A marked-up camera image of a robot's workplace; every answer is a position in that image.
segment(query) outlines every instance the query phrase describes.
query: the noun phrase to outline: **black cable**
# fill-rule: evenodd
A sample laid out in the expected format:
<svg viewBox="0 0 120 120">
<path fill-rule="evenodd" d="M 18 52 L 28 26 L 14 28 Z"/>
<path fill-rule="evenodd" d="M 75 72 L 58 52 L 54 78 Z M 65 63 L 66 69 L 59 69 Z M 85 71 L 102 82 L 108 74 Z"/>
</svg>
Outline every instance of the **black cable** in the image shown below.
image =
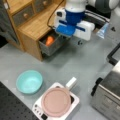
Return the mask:
<svg viewBox="0 0 120 120">
<path fill-rule="evenodd" d="M 51 17 L 53 16 L 53 14 L 55 13 L 55 11 L 60 7 L 60 5 L 61 5 L 63 2 L 64 2 L 64 0 L 62 0 L 62 1 L 60 2 L 60 4 L 55 8 L 55 10 L 53 11 L 53 13 L 50 15 L 50 17 L 49 17 L 49 19 L 48 19 L 48 21 L 47 21 L 47 26 L 48 26 L 48 27 L 50 27 L 50 28 L 53 29 L 53 26 L 49 25 L 50 19 L 51 19 Z"/>
<path fill-rule="evenodd" d="M 103 18 L 103 17 L 101 17 L 101 16 L 99 16 L 99 15 L 96 15 L 95 13 L 88 12 L 88 11 L 86 11 L 85 13 L 93 14 L 93 15 L 95 15 L 95 16 L 97 16 L 97 17 L 103 19 L 105 22 L 109 23 L 109 21 L 107 21 L 105 18 Z"/>
</svg>

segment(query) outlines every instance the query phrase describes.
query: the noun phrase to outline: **pan handle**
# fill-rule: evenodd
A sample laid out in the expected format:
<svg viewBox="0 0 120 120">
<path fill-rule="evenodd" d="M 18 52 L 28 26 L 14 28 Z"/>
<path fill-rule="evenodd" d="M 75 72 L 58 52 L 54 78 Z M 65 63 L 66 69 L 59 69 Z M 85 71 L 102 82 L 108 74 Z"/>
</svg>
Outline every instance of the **pan handle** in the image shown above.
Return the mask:
<svg viewBox="0 0 120 120">
<path fill-rule="evenodd" d="M 119 48 L 120 43 L 107 56 L 107 61 L 114 66 L 118 63 L 118 61 L 115 58 L 113 58 L 113 55 L 118 51 Z"/>
<path fill-rule="evenodd" d="M 73 86 L 76 84 L 77 79 L 75 77 L 73 77 L 67 84 L 66 84 L 66 88 L 68 90 L 72 89 Z"/>
</svg>

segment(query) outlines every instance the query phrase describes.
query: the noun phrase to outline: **gray floor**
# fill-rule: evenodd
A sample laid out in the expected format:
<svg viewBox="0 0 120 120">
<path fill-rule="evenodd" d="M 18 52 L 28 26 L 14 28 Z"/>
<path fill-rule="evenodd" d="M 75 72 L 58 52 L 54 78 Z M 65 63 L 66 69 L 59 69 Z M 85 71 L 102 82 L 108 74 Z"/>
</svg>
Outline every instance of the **gray floor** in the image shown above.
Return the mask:
<svg viewBox="0 0 120 120">
<path fill-rule="evenodd" d="M 10 44 L 0 49 L 0 80 L 30 109 L 34 102 L 54 82 L 65 85 L 73 76 L 77 85 L 72 89 L 81 100 L 68 120 L 106 120 L 104 116 L 91 107 L 92 87 L 98 77 L 105 77 L 113 68 L 107 63 L 106 56 L 114 48 L 109 40 L 102 40 L 92 35 L 90 42 L 82 46 L 78 40 L 72 39 L 57 53 L 38 61 L 27 53 L 23 53 Z M 24 71 L 39 71 L 44 79 L 43 86 L 34 95 L 24 95 L 16 89 L 17 77 Z"/>
</svg>

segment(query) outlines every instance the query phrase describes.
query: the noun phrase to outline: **white pan handle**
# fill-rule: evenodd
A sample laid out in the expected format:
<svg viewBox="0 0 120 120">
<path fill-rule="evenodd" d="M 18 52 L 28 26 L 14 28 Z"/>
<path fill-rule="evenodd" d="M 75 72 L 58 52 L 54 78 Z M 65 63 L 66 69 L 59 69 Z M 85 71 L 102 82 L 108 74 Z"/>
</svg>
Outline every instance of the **white pan handle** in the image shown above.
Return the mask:
<svg viewBox="0 0 120 120">
<path fill-rule="evenodd" d="M 67 84 L 66 84 L 66 88 L 68 90 L 72 89 L 73 86 L 76 84 L 77 79 L 75 77 L 73 77 Z"/>
</svg>

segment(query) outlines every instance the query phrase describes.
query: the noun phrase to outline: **drawer handle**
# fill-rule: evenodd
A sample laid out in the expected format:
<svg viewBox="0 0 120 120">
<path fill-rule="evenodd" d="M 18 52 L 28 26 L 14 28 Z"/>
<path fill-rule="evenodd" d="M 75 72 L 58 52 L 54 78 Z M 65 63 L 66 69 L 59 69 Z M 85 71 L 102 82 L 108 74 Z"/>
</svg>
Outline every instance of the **drawer handle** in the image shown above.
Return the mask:
<svg viewBox="0 0 120 120">
<path fill-rule="evenodd" d="M 28 19 L 28 18 L 29 18 L 29 15 L 28 15 L 27 13 L 24 13 L 24 14 L 23 14 L 23 17 L 24 17 L 25 19 Z"/>
<path fill-rule="evenodd" d="M 43 1 L 43 5 L 47 6 L 48 5 L 48 1 L 47 0 Z"/>
</svg>

